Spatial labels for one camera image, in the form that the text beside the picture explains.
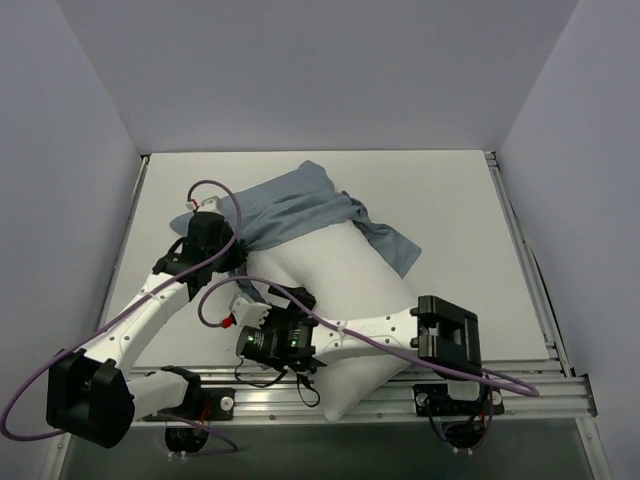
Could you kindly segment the white pillow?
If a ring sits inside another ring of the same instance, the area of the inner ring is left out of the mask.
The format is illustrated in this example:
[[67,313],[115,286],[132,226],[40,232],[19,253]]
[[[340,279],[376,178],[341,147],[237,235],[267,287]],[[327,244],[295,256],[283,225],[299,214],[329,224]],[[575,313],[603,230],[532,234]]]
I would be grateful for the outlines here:
[[[316,298],[315,312],[327,320],[395,314],[416,297],[350,221],[330,225],[248,256],[247,273]],[[314,376],[325,419],[338,421],[364,397],[409,366],[388,354],[345,359]]]

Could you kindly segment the striped blue beige pillowcase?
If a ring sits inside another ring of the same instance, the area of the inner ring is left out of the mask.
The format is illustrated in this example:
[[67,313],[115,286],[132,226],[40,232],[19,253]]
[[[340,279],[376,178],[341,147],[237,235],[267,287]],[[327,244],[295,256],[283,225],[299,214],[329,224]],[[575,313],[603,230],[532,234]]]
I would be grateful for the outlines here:
[[[232,222],[240,221],[240,243],[250,254],[350,221],[403,280],[421,254],[414,242],[390,225],[374,222],[365,205],[338,191],[326,170],[311,161],[295,170],[237,193],[220,202]],[[247,273],[247,264],[234,271],[239,289],[254,300],[266,290],[259,277]]]

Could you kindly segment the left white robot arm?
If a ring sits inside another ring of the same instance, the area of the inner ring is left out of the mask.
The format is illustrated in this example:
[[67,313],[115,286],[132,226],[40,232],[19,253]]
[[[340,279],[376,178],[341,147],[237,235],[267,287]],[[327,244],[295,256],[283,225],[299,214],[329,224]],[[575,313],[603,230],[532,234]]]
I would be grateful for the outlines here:
[[137,420],[153,415],[198,419],[207,400],[197,374],[165,366],[144,378],[131,380],[128,375],[168,320],[215,274],[236,268],[242,259],[225,217],[196,212],[186,236],[156,262],[113,325],[49,367],[47,424],[112,448]]

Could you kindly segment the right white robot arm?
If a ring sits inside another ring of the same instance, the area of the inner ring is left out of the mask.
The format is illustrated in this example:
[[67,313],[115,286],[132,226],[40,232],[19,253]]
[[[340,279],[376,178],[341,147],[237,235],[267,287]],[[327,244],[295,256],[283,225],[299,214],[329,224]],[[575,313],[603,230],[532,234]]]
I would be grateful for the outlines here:
[[426,295],[415,307],[382,317],[318,321],[307,312],[316,299],[302,287],[271,286],[268,292],[285,298],[285,308],[238,294],[230,316],[242,330],[236,355],[298,380],[345,359],[401,354],[429,363],[444,379],[444,400],[455,412],[469,411],[480,400],[482,376],[478,317],[472,312]]

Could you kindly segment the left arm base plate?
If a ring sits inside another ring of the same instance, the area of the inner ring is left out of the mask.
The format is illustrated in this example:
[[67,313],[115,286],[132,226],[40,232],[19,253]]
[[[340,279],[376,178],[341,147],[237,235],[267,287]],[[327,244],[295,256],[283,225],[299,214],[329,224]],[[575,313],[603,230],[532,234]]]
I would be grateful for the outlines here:
[[166,408],[147,415],[145,421],[159,421],[161,416],[173,415],[198,422],[231,421],[234,416],[236,390],[230,387],[201,388],[177,407]]

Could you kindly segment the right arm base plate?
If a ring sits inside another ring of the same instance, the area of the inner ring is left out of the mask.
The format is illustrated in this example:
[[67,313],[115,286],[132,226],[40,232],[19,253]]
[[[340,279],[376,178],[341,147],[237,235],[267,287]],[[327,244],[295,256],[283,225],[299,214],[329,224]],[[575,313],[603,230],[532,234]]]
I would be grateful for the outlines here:
[[505,413],[501,391],[489,391],[485,385],[471,387],[455,382],[414,384],[412,387],[417,416],[438,418],[503,415]]

